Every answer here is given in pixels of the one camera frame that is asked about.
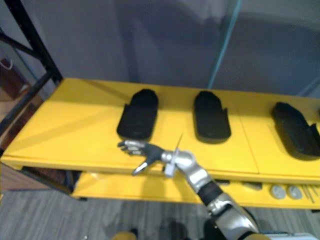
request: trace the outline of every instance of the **gray carpet floor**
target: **gray carpet floor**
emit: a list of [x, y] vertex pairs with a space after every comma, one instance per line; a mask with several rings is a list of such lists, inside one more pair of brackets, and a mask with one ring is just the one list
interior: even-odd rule
[[[263, 232], [311, 233], [320, 238], [320, 212], [253, 208]], [[204, 237], [208, 219], [200, 204], [75, 200], [55, 190], [7, 191], [0, 206], [0, 240], [109, 240], [137, 228], [140, 240]]]

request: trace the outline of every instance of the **black metal rack frame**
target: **black metal rack frame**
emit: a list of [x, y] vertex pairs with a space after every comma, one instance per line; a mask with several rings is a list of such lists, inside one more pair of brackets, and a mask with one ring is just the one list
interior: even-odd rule
[[32, 86], [32, 88], [23, 96], [17, 105], [0, 122], [0, 136], [15, 120], [16, 116], [24, 109], [31, 99], [40, 91], [40, 89], [50, 80], [60, 83], [62, 75], [52, 60], [48, 50], [42, 42], [35, 26], [31, 22], [24, 6], [20, 0], [4, 0], [5, 4], [12, 13], [16, 23], [20, 27], [32, 49], [12, 39], [0, 31], [0, 41], [19, 49], [20, 51], [38, 59], [46, 70], [46, 73]]
[[[5, 116], [0, 122], [0, 136], [6, 131], [6, 129], [14, 122], [15, 118], [24, 109], [24, 107], [33, 99], [33, 97], [41, 90], [41, 88], [52, 79], [57, 85], [63, 79], [56, 64], [51, 58], [48, 50], [42, 42], [35, 26], [33, 25], [28, 13], [26, 12], [21, 0], [4, 0], [6, 6], [13, 15], [16, 23], [20, 27], [27, 41], [32, 49], [21, 44], [20, 42], [5, 35], [0, 29], [0, 41], [9, 44], [15, 49], [18, 49], [36, 59], [38, 59], [46, 73], [37, 80], [37, 82], [31, 87], [31, 89], [21, 98], [21, 100], [12, 108], [12, 110]], [[0, 149], [0, 157], [4, 153], [3, 149]], [[21, 173], [31, 177], [51, 188], [54, 188], [65, 194], [71, 194], [77, 179], [79, 178], [79, 171], [65, 170], [65, 183], [60, 184], [54, 180], [48, 179], [45, 175], [35, 172], [30, 167], [23, 167]]]

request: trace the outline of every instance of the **white cable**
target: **white cable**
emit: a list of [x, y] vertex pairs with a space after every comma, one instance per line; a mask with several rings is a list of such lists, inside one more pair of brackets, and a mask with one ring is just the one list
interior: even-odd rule
[[10, 71], [12, 69], [12, 67], [14, 66], [14, 61], [12, 61], [12, 59], [10, 59], [10, 66], [6, 66], [4, 65], [1, 61], [0, 61], [0, 66], [3, 67], [5, 70]]

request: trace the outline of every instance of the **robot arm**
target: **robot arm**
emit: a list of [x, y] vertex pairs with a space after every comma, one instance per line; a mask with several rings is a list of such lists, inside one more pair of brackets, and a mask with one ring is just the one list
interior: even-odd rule
[[135, 140], [125, 140], [118, 147], [130, 154], [146, 156], [133, 175], [141, 173], [149, 165], [159, 160], [165, 164], [164, 174], [173, 177], [176, 169], [182, 172], [206, 206], [209, 215], [228, 240], [269, 239], [258, 234], [259, 230], [251, 216], [215, 183], [208, 172], [201, 167], [189, 151], [167, 151], [162, 148]]

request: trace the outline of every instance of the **yellow tray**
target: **yellow tray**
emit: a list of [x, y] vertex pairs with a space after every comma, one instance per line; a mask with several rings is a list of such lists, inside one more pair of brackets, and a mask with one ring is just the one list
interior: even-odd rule
[[[292, 199], [288, 195], [281, 200], [270, 194], [272, 184], [264, 183], [262, 190], [254, 190], [239, 181], [231, 181], [221, 186], [241, 206], [266, 208], [320, 209], [320, 198], [311, 186], [308, 191], [314, 203], [306, 197], [301, 186], [302, 199]], [[314, 188], [320, 195], [319, 187]], [[178, 203], [201, 203], [187, 182], [180, 177], [173, 179], [164, 176], [131, 176], [127, 174], [108, 174], [83, 172], [72, 194], [74, 197], [116, 198], [128, 200], [148, 200]]]
[[[143, 88], [156, 91], [159, 98], [150, 142], [172, 150], [183, 134], [180, 149], [193, 152], [215, 178], [320, 183], [320, 160], [299, 161], [277, 151], [282, 143], [268, 132], [266, 122], [272, 128], [270, 110], [279, 96], [214, 90], [228, 108], [232, 134], [224, 143], [206, 144], [196, 139], [192, 117], [193, 101], [201, 89], [75, 78], [62, 82], [6, 149], [1, 161], [9, 166], [130, 173], [143, 159], [130, 157], [116, 147], [121, 140], [116, 128], [124, 104]], [[293, 99], [281, 97], [284, 101]], [[259, 98], [270, 101], [266, 105]], [[310, 108], [307, 117], [320, 103], [317, 99], [295, 99], [299, 107]], [[263, 109], [264, 114], [255, 114], [256, 109]], [[318, 123], [316, 113], [308, 120]], [[160, 174], [161, 170], [162, 165], [155, 164], [149, 173]]]

